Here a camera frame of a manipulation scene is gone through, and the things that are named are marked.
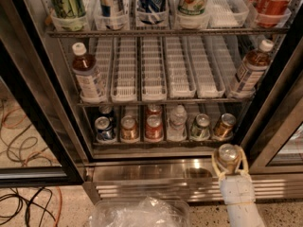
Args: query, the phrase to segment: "beverage cooler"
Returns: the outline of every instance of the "beverage cooler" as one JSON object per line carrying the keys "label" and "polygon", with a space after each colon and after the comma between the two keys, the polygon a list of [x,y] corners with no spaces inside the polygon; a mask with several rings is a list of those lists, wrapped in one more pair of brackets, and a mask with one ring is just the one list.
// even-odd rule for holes
{"label": "beverage cooler", "polygon": [[[264,1],[0,0],[1,85],[57,159],[19,154],[0,184],[220,201],[211,155],[233,144],[257,199],[302,197],[302,0],[273,0],[275,15]],[[242,61],[264,40],[270,65],[247,89]]]}

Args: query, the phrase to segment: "plastic bottle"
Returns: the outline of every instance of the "plastic bottle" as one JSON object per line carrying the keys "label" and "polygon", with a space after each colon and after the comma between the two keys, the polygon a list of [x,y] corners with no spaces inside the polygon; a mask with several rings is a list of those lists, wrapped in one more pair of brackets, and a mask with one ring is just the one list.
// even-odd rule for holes
{"label": "plastic bottle", "polygon": [[182,141],[187,138],[187,111],[183,105],[173,108],[169,114],[167,137],[170,141]]}
{"label": "plastic bottle", "polygon": [[273,49],[273,46],[272,41],[263,40],[258,49],[251,50],[245,55],[235,77],[230,82],[232,93],[238,93],[240,96],[241,93],[249,93],[254,89],[270,65],[269,52]]}
{"label": "plastic bottle", "polygon": [[83,43],[73,44],[73,51],[73,71],[81,88],[81,99],[89,103],[100,102],[104,87],[95,56],[87,53]]}

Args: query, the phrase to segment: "clear plastic bag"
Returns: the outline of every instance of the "clear plastic bag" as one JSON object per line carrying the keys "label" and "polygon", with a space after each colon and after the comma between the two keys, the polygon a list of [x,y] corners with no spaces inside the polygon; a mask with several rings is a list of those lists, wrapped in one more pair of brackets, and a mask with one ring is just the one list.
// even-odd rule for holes
{"label": "clear plastic bag", "polygon": [[90,222],[91,227],[188,227],[187,208],[183,201],[177,206],[151,197],[136,202],[100,201]]}

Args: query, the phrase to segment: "refrigerator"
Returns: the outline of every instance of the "refrigerator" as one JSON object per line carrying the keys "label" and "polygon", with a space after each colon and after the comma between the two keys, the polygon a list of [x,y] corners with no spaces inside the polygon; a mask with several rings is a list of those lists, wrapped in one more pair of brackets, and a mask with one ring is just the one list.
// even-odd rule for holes
{"label": "refrigerator", "polygon": [[[284,21],[269,28],[254,24],[256,12],[243,0],[220,0],[229,11],[208,0],[198,27],[181,28],[176,1],[166,0],[161,23],[147,25],[138,0],[123,0],[124,15],[115,21],[123,28],[112,30],[99,0],[83,0],[82,30],[67,31],[52,0],[0,0],[2,86],[57,159],[49,166],[2,167],[1,186],[82,184],[92,202],[145,196],[221,201],[211,154],[230,143],[245,150],[257,199],[302,197],[302,0],[292,0]],[[263,38],[275,42],[269,69],[249,95],[228,96],[230,77]],[[72,70],[72,45],[79,42],[96,56],[100,102],[83,100]],[[162,109],[160,141],[145,133],[151,104]],[[168,119],[180,104],[187,123],[175,142]],[[102,106],[115,112],[113,141],[98,138]],[[123,140],[127,114],[138,125],[135,141]],[[207,140],[190,139],[197,114],[210,118]],[[223,114],[237,123],[218,139],[213,129]]]}

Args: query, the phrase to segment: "speckled floor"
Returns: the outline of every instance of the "speckled floor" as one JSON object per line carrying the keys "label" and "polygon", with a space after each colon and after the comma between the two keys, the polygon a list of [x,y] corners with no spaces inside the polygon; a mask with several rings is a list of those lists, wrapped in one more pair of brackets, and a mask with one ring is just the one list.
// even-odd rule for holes
{"label": "speckled floor", "polygon": [[[53,198],[47,209],[56,215],[58,211],[58,192],[56,188],[50,187],[53,191]],[[64,186],[62,190],[62,213],[59,227],[89,227],[89,217],[94,205],[81,186]],[[37,189],[19,189],[20,195],[30,199]],[[9,189],[0,189],[0,198],[11,192]],[[35,202],[45,205],[48,201],[48,193],[42,193],[34,199]],[[11,199],[0,201],[0,216],[7,216],[14,213],[17,207],[17,200]],[[258,201],[258,210],[262,215],[267,227],[302,227],[303,226],[303,200],[270,200]],[[30,210],[30,225],[38,227],[43,211],[32,206]],[[221,202],[191,203],[190,221],[192,227],[227,227],[229,225],[228,215],[225,205]],[[45,214],[41,226],[53,226],[53,219],[49,214]],[[15,218],[2,226],[23,227],[25,225],[25,207]]]}

